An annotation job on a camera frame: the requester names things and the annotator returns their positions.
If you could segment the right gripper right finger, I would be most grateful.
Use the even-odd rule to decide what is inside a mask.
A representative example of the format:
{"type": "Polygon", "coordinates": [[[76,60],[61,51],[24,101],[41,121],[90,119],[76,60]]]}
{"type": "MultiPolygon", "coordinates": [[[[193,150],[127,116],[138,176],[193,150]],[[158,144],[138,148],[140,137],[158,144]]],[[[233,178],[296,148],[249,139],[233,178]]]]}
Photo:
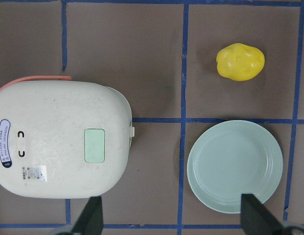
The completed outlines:
{"type": "Polygon", "coordinates": [[[241,195],[240,225],[246,235],[286,235],[284,226],[253,195],[241,195]]]}

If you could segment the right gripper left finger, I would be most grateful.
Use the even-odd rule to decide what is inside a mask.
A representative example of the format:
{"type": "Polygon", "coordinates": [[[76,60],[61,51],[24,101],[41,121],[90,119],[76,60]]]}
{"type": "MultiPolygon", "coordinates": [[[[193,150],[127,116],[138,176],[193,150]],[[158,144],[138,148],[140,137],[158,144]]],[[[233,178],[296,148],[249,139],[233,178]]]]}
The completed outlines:
{"type": "Polygon", "coordinates": [[[73,235],[101,235],[103,212],[101,196],[90,197],[78,220],[71,229],[73,235]]]}

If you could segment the green plate near right arm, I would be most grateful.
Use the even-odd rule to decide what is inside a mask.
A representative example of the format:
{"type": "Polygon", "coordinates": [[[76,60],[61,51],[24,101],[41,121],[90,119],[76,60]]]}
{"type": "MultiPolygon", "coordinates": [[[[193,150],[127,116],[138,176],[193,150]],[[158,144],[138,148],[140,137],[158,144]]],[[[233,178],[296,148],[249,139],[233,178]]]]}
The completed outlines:
{"type": "Polygon", "coordinates": [[[253,194],[265,203],[278,188],[283,173],[282,150],[264,127],[246,120],[216,124],[193,144],[187,179],[196,198],[222,213],[240,212],[241,195],[253,194]]]}

